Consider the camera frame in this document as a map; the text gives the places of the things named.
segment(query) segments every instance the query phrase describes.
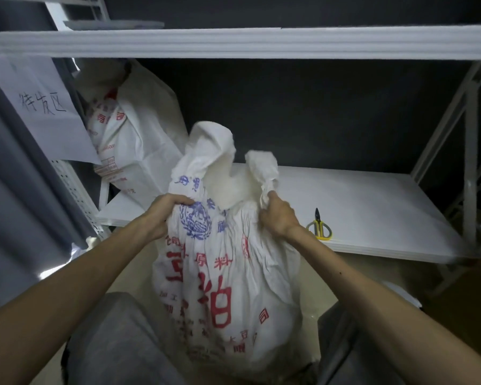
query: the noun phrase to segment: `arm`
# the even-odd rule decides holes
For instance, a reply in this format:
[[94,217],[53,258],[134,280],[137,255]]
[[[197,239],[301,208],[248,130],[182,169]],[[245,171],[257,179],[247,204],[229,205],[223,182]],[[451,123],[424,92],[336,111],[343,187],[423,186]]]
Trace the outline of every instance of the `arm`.
[[269,194],[262,224],[290,243],[328,284],[404,380],[413,384],[481,384],[481,357],[385,286],[347,265],[300,226],[294,210]]
[[137,253],[166,235],[173,206],[193,203],[159,196],[118,233],[1,307],[0,384],[29,383]]

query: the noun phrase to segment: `blue circular logo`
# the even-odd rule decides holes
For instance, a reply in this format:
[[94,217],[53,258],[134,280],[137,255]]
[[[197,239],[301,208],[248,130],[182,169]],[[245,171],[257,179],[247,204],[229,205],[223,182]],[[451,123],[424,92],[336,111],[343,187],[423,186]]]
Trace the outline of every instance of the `blue circular logo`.
[[204,240],[210,236],[212,220],[200,202],[180,206],[180,221],[191,238]]

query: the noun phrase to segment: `person's left hand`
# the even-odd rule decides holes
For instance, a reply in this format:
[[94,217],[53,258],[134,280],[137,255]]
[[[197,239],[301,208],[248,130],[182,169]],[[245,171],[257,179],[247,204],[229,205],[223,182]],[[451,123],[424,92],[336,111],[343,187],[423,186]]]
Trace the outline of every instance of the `person's left hand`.
[[142,214],[150,240],[160,239],[168,232],[166,220],[175,204],[192,205],[195,201],[181,194],[166,193],[158,196],[148,210]]

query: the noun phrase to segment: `gray curtain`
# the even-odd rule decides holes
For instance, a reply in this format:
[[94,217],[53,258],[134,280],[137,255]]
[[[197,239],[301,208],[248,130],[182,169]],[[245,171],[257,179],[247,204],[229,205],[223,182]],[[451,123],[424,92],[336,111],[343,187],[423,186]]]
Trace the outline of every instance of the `gray curtain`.
[[[51,30],[45,6],[0,1],[0,31]],[[56,66],[67,82],[70,72]],[[0,305],[86,248],[94,231],[0,90]]]

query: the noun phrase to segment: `person's left arm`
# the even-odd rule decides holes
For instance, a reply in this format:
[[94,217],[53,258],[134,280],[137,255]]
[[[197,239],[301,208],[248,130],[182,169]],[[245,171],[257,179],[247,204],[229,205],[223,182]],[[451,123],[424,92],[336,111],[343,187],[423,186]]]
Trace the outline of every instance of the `person's left arm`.
[[182,195],[158,197],[125,228],[1,307],[0,384],[29,383],[128,263],[166,235],[174,205],[193,203]]

